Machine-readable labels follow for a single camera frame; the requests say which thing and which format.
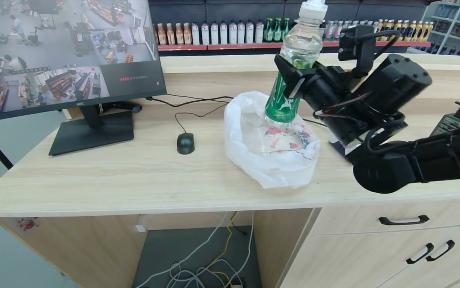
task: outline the yellow cable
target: yellow cable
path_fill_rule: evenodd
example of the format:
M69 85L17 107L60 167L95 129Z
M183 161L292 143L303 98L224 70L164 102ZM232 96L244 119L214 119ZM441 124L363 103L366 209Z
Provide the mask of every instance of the yellow cable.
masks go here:
M210 264L213 264L215 261L218 261L219 259L221 259L221 257L223 255L225 255L226 253L226 249L228 248L228 243L230 242L230 238L232 236L232 231L230 230L230 225L233 224L233 219L235 218L235 216L237 216L237 214L239 213L239 211L237 211L235 213L235 215L233 215L230 219L230 222L228 223L228 226L226 226L226 229L228 230L228 232L230 232L230 235L228 235L228 238L226 239L226 245L225 245L225 250L223 251L223 253L221 255L219 255L219 257L217 257L216 259L214 259ZM228 277L228 275L226 275L225 273L223 272L214 272L214 271L211 271L212 273L215 273L215 274L222 274L224 276L226 276L226 279L228 279L228 282L230 282L230 277Z

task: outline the black mat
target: black mat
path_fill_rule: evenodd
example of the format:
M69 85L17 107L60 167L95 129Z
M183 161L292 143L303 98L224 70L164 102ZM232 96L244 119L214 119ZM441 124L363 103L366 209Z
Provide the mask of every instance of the black mat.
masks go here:
M247 233L247 235L244 236L235 228L231 228L233 236L228 243L226 254L223 256L223 259L228 261L236 271L241 268L248 255L249 235L251 232L251 226L240 226L239 228ZM142 284L151 275L167 270L171 268L173 263L179 262L187 257L196 247L207 240L213 230L214 228L193 228L150 231L146 237L132 288L136 288ZM229 233L226 227L219 228L207 244L192 255L190 259L182 263L182 269L188 269L195 273L199 267L210 264L213 259L223 252L228 235ZM229 277L233 275L232 270L226 264L220 262L214 264L211 270L224 272ZM218 275L221 279L224 279L224 283L226 284L226 277L221 274ZM251 241L251 253L248 263L242 272L239 273L239 276L244 279L245 288L261 288L254 237ZM188 277L186 273L181 275L181 279ZM223 287L221 282L208 272L204 272L199 278L202 280L205 288ZM153 277L143 288L165 288L170 280L171 277L169 273L164 273ZM178 282L173 287L197 287L195 281L191 282L188 287L185 285L186 282Z

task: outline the monitor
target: monitor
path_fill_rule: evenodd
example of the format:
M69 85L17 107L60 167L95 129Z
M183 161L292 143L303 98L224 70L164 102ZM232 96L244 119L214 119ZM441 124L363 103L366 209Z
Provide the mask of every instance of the monitor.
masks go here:
M165 93L148 0L30 0L0 12L0 119L84 114L61 125L51 155L133 138L131 114L98 116L98 105Z

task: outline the robotic arm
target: robotic arm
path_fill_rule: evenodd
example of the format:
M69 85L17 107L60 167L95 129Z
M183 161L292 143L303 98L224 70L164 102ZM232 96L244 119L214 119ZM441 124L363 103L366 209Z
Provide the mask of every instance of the robotic arm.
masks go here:
M357 60L351 71L319 62L299 70L276 55L285 97L305 100L344 147L359 145L347 158L369 191L385 194L409 183L460 179L460 128L414 142L384 143L408 126L398 110L432 79L409 58L391 54L363 81L374 60L399 38L398 31L373 30L360 25L342 30L338 59ZM393 39L374 54L376 38L384 35Z

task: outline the computer mouse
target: computer mouse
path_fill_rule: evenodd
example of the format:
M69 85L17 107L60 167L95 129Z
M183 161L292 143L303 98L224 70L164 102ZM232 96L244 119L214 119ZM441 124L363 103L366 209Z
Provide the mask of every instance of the computer mouse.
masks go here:
M195 150L195 135L193 133L182 133L178 135L177 151L182 155L188 155Z

